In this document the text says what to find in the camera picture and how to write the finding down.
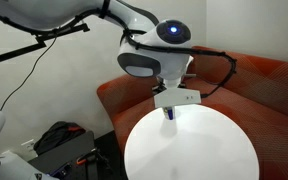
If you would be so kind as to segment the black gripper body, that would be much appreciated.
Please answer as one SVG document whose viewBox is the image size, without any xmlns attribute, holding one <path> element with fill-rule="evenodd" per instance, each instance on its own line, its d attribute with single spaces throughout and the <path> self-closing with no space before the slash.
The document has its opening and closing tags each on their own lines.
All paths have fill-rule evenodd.
<svg viewBox="0 0 288 180">
<path fill-rule="evenodd" d="M 161 93 L 167 89 L 165 84 L 164 84 L 164 79 L 157 77 L 156 80 L 157 80 L 158 84 L 151 88 L 153 95 L 157 95 L 157 94 L 159 94 L 159 93 Z M 186 84 L 184 82 L 181 82 L 177 87 L 185 89 Z"/>
</svg>

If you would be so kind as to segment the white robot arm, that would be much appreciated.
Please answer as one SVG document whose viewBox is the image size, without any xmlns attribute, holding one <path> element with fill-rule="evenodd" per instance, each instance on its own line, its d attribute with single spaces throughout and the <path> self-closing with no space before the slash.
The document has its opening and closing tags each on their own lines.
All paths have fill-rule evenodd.
<svg viewBox="0 0 288 180">
<path fill-rule="evenodd" d="M 161 79 L 164 96 L 179 88 L 192 55 L 219 56 L 236 66 L 224 52 L 191 48 L 191 32 L 183 22 L 160 21 L 123 0 L 0 0 L 0 21 L 40 38 L 69 33 L 92 15 L 123 30 L 120 67 L 133 77 Z"/>
</svg>

